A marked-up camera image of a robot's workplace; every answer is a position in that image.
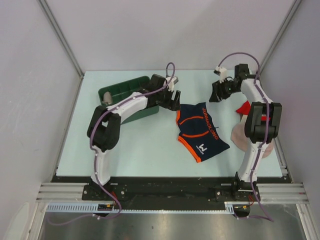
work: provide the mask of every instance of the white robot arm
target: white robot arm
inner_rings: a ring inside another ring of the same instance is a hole
[[[98,184],[97,178],[102,185],[105,185],[110,180],[110,170],[108,158],[109,152],[113,149],[118,140],[120,134],[120,125],[128,117],[134,113],[159,105],[163,108],[177,111],[180,109],[180,91],[176,91],[174,99],[172,99],[174,93],[174,86],[178,82],[177,77],[164,78],[157,74],[154,74],[148,85],[141,88],[137,92],[133,92],[129,97],[118,102],[115,105],[98,106],[93,113],[87,136],[90,138],[98,119],[107,111],[110,111],[99,123],[92,141],[92,147],[96,150],[96,169],[93,171],[91,178]],[[158,90],[161,87],[167,87],[158,93],[148,95],[154,90]]]
[[[250,74],[247,64],[235,66],[233,80],[227,80],[225,74],[222,76],[221,73],[225,73],[223,67],[217,67],[214,72],[220,76],[220,80],[212,84],[210,102],[220,102],[232,93],[242,92],[251,104],[244,127],[248,148],[235,178],[237,191],[252,191],[251,183],[256,185],[257,170],[263,153],[271,140],[278,135],[282,106],[267,97],[258,77]],[[262,121],[262,117],[267,113],[269,118]]]

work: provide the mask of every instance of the white logo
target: white logo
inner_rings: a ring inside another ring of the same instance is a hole
[[[205,147],[204,147],[204,144],[201,144],[200,146],[196,146],[196,148],[197,148],[202,154],[204,154],[204,151],[208,149],[208,148],[205,148]]]

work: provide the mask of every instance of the pink fabric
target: pink fabric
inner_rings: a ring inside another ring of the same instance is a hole
[[[248,141],[249,138],[245,135],[245,123],[247,120],[247,115],[243,115],[241,121],[234,126],[231,132],[231,140],[232,142],[242,151],[246,152],[248,149]],[[273,141],[266,148],[265,152],[262,155],[262,158],[266,158],[270,155],[270,153],[274,149]]]

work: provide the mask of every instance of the green plastic container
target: green plastic container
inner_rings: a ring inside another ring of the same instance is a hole
[[[117,104],[120,101],[129,97],[133,92],[136,92],[141,87],[148,84],[149,81],[150,81],[150,78],[148,76],[141,76],[141,77],[124,81],[118,84],[103,87],[98,91],[100,103],[104,107]],[[104,102],[104,94],[106,92],[109,92],[111,94],[112,104],[106,104]],[[159,112],[159,106],[153,106],[147,109],[140,110],[135,114],[131,115],[130,117],[128,117],[122,124],[129,123],[134,120],[150,116],[152,114],[156,114],[157,112]]]

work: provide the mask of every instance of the white wall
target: white wall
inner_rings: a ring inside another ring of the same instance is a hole
[[[82,69],[93,71],[163,70],[170,61],[180,70],[213,69],[239,51],[261,61],[294,0],[47,2]]]
[[[320,223],[320,1],[302,1],[262,73],[272,100],[282,104],[279,137],[296,182],[303,182]]]
[[[0,239],[49,177],[80,79],[36,0],[0,1]]]

